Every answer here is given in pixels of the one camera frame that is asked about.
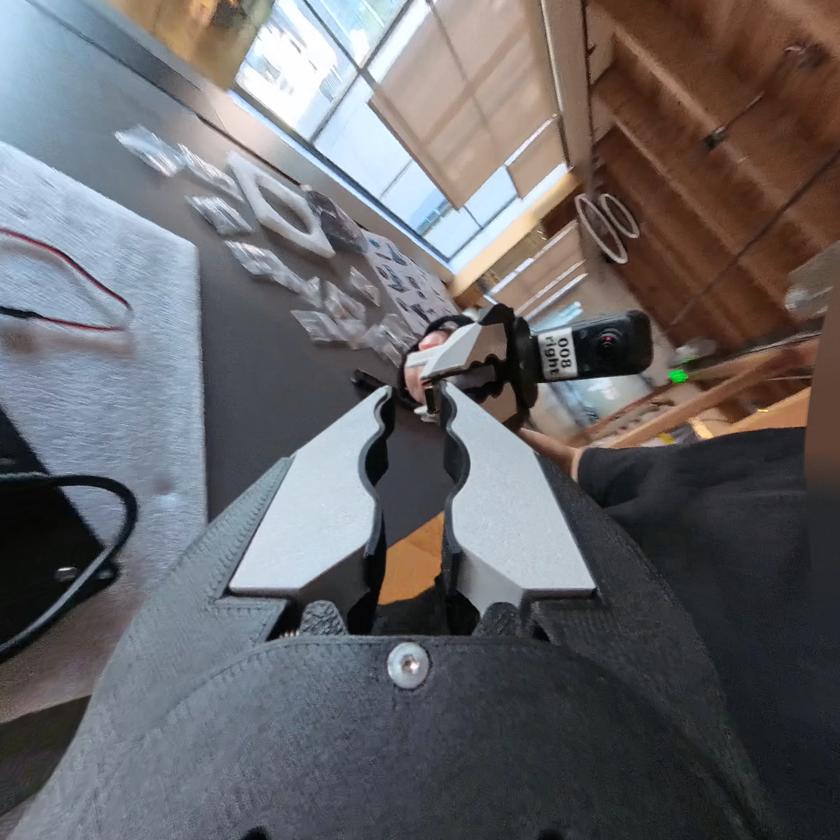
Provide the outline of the grey felt mat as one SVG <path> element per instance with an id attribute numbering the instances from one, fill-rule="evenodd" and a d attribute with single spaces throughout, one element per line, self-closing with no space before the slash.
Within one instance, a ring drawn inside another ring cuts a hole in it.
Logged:
<path id="1" fill-rule="evenodd" d="M 2 305 L 117 332 L 2 317 L 2 408 L 50 473 L 130 488 L 118 579 L 2 665 L 2 722 L 89 696 L 147 594 L 207 521 L 196 247 L 2 143 Z"/>

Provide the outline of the dark plastic bag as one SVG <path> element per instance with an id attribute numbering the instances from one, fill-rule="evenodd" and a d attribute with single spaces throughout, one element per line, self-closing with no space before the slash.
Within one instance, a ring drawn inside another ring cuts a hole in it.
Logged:
<path id="1" fill-rule="evenodd" d="M 361 226 L 331 198 L 312 186 L 303 185 L 301 191 L 333 249 L 364 256 L 368 242 Z"/>

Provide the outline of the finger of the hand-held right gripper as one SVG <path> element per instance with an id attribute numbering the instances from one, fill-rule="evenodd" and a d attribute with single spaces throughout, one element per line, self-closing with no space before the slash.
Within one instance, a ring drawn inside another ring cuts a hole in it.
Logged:
<path id="1" fill-rule="evenodd" d="M 508 383 L 497 378 L 490 367 L 437 374 L 422 379 L 423 400 L 417 400 L 416 415 L 425 422 L 438 422 L 442 411 L 441 388 L 452 385 L 499 422 L 508 420 Z"/>
<path id="2" fill-rule="evenodd" d="M 448 341 L 433 351 L 423 379 L 473 368 L 492 368 L 497 378 L 519 388 L 519 318 L 504 304 L 479 313 L 477 318 L 450 316 L 428 325 L 424 336 L 451 325 L 457 329 Z"/>

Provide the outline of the blue black round robot base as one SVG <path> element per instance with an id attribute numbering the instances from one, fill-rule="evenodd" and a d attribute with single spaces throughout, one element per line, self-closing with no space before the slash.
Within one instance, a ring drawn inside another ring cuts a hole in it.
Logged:
<path id="1" fill-rule="evenodd" d="M 114 492 L 123 487 L 94 476 L 49 476 L 12 420 L 1 413 L 1 642 L 11 658 L 79 603 L 120 576 L 115 555 L 136 510 L 123 498 L 114 544 L 102 542 L 67 496 L 67 489 Z"/>

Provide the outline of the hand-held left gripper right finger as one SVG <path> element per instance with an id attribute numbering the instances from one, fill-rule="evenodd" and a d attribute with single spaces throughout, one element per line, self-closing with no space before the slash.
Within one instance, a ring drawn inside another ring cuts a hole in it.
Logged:
<path id="1" fill-rule="evenodd" d="M 447 598 L 478 613 L 507 603 L 590 599 L 597 585 L 536 453 L 455 385 L 441 391 Z"/>

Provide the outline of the large window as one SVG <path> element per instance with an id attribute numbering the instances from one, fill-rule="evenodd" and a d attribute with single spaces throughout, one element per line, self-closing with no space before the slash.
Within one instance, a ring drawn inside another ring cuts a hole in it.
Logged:
<path id="1" fill-rule="evenodd" d="M 371 107 L 377 81 L 423 21 L 426 1 L 274 2 L 236 87 L 278 118 L 439 257 L 451 259 L 523 198 L 500 168 L 453 208 Z"/>

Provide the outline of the person's right forearm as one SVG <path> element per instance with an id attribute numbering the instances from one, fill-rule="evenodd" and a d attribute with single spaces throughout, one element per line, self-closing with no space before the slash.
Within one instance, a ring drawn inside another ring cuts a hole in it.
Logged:
<path id="1" fill-rule="evenodd" d="M 579 479 L 579 467 L 584 448 L 572 447 L 541 432 L 523 427 L 519 437 L 537 454 L 553 462 L 565 475 L 575 482 Z"/>

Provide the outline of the printed instruction sheet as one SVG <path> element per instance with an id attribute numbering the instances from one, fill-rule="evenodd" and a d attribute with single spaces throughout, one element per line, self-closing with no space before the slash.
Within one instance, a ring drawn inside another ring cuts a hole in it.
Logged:
<path id="1" fill-rule="evenodd" d="M 448 289 L 433 272 L 405 255 L 393 242 L 362 230 L 365 257 L 406 326 L 416 336 L 432 322 L 460 314 Z"/>

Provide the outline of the white foam frame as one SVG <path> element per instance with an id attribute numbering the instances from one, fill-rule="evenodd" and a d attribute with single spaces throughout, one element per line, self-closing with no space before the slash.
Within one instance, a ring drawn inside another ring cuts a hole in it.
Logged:
<path id="1" fill-rule="evenodd" d="M 335 257 L 334 248 L 302 193 L 289 188 L 284 182 L 277 180 L 275 176 L 236 151 L 227 154 L 226 166 L 233 173 L 246 202 L 263 228 L 312 255 L 322 259 Z M 302 226 L 299 227 L 286 219 L 274 208 L 267 196 L 276 199 Z"/>

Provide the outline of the beige roller blind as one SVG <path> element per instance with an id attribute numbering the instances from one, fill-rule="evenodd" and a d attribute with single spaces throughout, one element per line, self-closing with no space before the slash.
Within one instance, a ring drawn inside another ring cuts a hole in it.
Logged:
<path id="1" fill-rule="evenodd" d="M 371 107 L 456 209 L 500 169 L 523 198 L 565 163 L 542 5 L 424 2 Z"/>

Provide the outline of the wooden table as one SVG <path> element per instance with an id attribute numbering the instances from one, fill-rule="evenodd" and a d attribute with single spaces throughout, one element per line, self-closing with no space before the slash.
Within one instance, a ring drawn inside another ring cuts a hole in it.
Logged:
<path id="1" fill-rule="evenodd" d="M 687 381 L 659 387 L 578 433 L 571 444 L 629 448 L 692 427 L 745 392 L 810 378 L 819 343 L 819 332 L 804 332 L 690 370 Z"/>

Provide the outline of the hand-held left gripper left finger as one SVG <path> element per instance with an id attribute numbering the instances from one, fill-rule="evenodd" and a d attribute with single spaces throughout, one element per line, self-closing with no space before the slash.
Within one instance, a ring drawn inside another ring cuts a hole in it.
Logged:
<path id="1" fill-rule="evenodd" d="M 375 485 L 388 468 L 395 421 L 383 386 L 291 457 L 228 584 L 234 595 L 336 606 L 370 621 L 385 572 L 385 525 Z"/>

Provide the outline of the dark desk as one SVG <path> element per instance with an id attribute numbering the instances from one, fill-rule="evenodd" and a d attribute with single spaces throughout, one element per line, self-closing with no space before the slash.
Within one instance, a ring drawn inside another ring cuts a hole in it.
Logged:
<path id="1" fill-rule="evenodd" d="M 303 303 L 250 277 L 187 206 L 191 181 L 159 176 L 114 133 L 139 124 L 216 165 L 239 152 L 291 186 L 315 186 L 440 279 L 448 270 L 106 3 L 2 2 L 1 97 L 3 142 L 197 249 L 211 518 L 279 457 L 355 406 L 355 369 L 394 382 L 394 366 L 372 351 L 310 341 L 291 316 Z"/>

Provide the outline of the person's black clothing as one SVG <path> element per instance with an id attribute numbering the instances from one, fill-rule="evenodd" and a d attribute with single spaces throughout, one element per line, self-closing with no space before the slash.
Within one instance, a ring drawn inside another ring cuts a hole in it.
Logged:
<path id="1" fill-rule="evenodd" d="M 576 477 L 691 615 L 794 837 L 838 838 L 838 573 L 812 567 L 805 429 L 589 448 Z"/>

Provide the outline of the person's right hand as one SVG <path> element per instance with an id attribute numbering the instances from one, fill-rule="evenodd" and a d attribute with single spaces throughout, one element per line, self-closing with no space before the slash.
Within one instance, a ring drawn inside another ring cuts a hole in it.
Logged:
<path id="1" fill-rule="evenodd" d="M 452 325 L 444 325 L 443 328 L 430 332 L 420 339 L 416 348 L 409 350 L 402 363 L 401 388 L 404 398 L 413 410 L 420 409 L 426 405 L 425 384 L 423 372 L 428 364 L 428 358 L 437 347 L 446 343 L 451 334 L 456 330 Z"/>

